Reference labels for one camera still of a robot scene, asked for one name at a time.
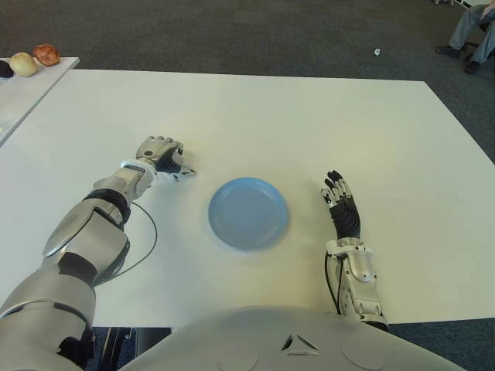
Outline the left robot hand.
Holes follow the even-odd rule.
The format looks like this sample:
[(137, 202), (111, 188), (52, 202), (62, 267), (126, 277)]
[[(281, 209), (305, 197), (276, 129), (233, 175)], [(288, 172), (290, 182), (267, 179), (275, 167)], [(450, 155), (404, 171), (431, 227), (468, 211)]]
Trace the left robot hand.
[(157, 172), (170, 175), (176, 181), (196, 175), (196, 171), (183, 157), (183, 144), (172, 138), (146, 138), (139, 146), (136, 158), (149, 163)]

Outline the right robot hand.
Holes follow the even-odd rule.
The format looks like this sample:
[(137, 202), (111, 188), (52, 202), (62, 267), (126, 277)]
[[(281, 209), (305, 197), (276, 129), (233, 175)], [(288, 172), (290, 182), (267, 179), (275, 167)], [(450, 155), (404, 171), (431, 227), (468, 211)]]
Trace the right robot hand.
[(323, 200), (329, 208), (337, 238), (360, 239), (360, 215), (353, 194), (340, 173), (332, 170), (324, 179), (321, 189)]

